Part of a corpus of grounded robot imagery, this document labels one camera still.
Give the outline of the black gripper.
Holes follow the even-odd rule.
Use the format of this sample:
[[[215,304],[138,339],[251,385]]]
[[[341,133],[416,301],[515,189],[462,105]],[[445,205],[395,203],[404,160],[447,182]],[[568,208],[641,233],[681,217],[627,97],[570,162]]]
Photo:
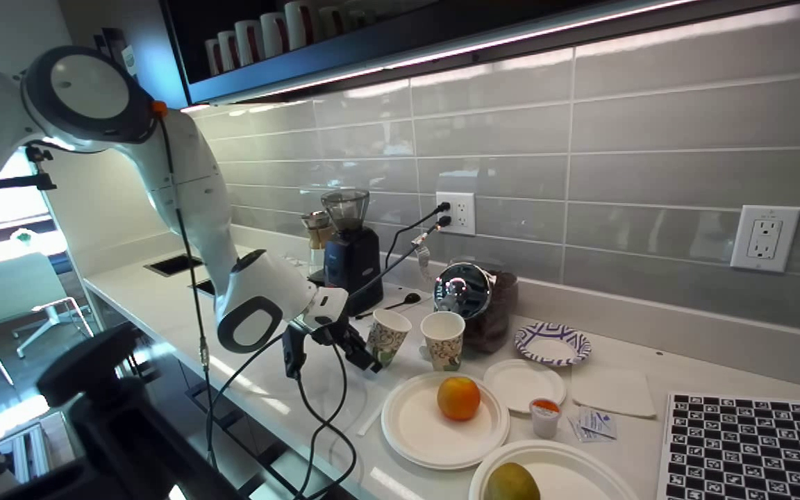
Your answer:
[[[322,287],[313,292],[312,304],[287,325],[283,369],[290,378],[298,378],[305,364],[305,339],[340,347],[344,358],[358,369],[381,369],[381,362],[366,351],[366,343],[348,321],[348,301],[349,294],[344,290]]]

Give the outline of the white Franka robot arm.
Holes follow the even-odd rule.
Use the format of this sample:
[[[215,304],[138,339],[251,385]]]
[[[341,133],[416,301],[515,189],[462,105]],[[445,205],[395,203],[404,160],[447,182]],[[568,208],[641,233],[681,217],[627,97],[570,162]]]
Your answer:
[[[205,136],[119,65],[88,49],[52,49],[20,80],[0,72],[0,169],[22,144],[45,139],[72,154],[113,151],[134,167],[154,212],[205,268],[226,351],[256,353],[290,325],[290,378],[305,362],[305,337],[340,346],[358,369],[381,369],[348,324],[349,292],[318,287],[268,250],[237,254],[227,189]]]

